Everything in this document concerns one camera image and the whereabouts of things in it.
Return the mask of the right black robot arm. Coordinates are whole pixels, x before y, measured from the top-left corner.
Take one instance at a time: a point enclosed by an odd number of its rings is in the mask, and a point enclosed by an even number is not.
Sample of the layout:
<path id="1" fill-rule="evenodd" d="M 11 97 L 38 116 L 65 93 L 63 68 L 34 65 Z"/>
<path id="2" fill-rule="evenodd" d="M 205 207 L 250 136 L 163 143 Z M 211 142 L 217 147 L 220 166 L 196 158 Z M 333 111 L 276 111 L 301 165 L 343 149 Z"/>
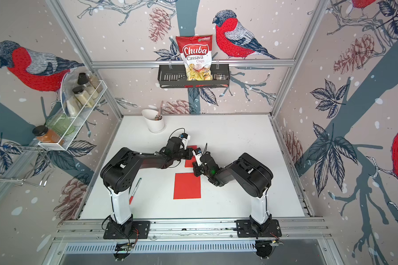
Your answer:
<path id="1" fill-rule="evenodd" d="M 226 167 L 219 167 L 208 151 L 203 153 L 196 149 L 192 154 L 196 160 L 192 163 L 193 174 L 196 177 L 206 176 L 217 187 L 223 187 L 232 180 L 237 181 L 251 197 L 251 214 L 247 228 L 256 237 L 269 232 L 273 220 L 268 210 L 267 192 L 272 185 L 272 171 L 248 153 L 243 153 Z"/>

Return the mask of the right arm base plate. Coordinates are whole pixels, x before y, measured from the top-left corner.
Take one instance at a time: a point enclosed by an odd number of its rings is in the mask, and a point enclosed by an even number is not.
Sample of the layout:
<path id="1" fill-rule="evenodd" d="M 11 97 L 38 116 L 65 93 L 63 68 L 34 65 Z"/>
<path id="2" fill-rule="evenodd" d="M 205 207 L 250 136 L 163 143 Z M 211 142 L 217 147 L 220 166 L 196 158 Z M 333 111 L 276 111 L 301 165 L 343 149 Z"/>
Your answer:
<path id="1" fill-rule="evenodd" d="M 239 238 L 282 237 L 279 221 L 272 218 L 264 224 L 259 224 L 254 219 L 237 220 L 235 231 Z"/>

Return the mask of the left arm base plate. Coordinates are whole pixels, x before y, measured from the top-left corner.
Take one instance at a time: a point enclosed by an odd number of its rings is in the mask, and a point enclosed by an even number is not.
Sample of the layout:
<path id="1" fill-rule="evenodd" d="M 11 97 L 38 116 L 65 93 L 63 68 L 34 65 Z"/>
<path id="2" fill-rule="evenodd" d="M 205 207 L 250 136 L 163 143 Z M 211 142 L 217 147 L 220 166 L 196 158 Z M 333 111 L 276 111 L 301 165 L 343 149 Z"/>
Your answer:
<path id="1" fill-rule="evenodd" d="M 105 240 L 147 239 L 149 229 L 149 221 L 131 221 L 128 224 L 119 225 L 110 220 L 105 227 L 103 238 Z"/>

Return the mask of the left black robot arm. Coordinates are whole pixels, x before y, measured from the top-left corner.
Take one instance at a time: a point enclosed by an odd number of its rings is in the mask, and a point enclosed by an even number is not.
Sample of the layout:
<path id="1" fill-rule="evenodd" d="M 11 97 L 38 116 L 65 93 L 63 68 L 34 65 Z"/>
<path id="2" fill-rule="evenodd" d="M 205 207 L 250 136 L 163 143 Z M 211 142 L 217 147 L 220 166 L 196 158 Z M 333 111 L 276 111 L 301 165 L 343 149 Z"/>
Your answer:
<path id="1" fill-rule="evenodd" d="M 182 133 L 171 136 L 165 147 L 154 153 L 140 153 L 121 148 L 101 170 L 100 177 L 110 192 L 112 213 L 107 231 L 122 238 L 136 232 L 130 209 L 130 189 L 139 170 L 148 168 L 167 169 L 175 161 L 192 159 L 192 148 L 188 147 L 190 135 Z"/>

